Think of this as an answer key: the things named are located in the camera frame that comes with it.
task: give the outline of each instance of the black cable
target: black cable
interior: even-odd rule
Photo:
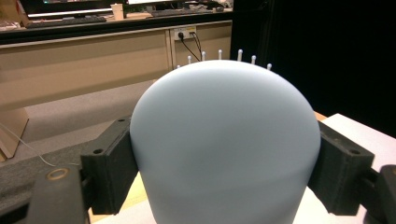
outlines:
[[[186,43],[184,43],[184,38],[183,36],[179,36],[181,43],[183,43],[184,47],[186,47],[186,49],[198,60],[198,62],[200,62],[201,60],[199,60],[199,58],[189,49],[189,47],[187,47]]]
[[[196,34],[195,32],[191,32],[192,36],[194,37],[195,40],[195,44],[198,47],[199,53],[201,54],[201,60],[202,60],[202,49],[201,49],[201,41],[198,38],[198,34]]]

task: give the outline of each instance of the computer monitor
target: computer monitor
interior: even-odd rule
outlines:
[[[127,0],[129,5],[156,5],[159,3],[185,2],[182,0]]]
[[[29,20],[110,14],[112,4],[125,0],[19,0]]]

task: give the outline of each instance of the gray floor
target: gray floor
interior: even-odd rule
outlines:
[[[80,164],[79,155],[113,121],[130,116],[153,83],[147,81],[26,107],[28,123],[14,158],[0,162],[0,211],[28,200],[38,172],[54,165]]]
[[[153,81],[26,107],[29,116],[14,158],[0,167],[96,138],[115,119],[132,114]]]

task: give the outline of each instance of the desk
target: desk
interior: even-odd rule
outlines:
[[[0,112],[157,79],[177,65],[188,63],[189,53],[174,39],[174,29],[180,27],[196,27],[207,60],[217,59],[219,49],[223,59],[230,59],[232,21],[226,20],[229,15],[214,13],[187,19],[153,18],[3,32]],[[186,44],[199,53],[193,39],[186,40]],[[27,118],[21,119],[25,124]],[[23,130],[24,126],[20,126],[18,130]],[[1,136],[0,143],[8,141],[3,138],[9,136]]]

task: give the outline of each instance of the paper cup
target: paper cup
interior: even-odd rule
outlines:
[[[122,21],[124,19],[122,4],[111,5],[111,9],[113,10],[114,20]]]

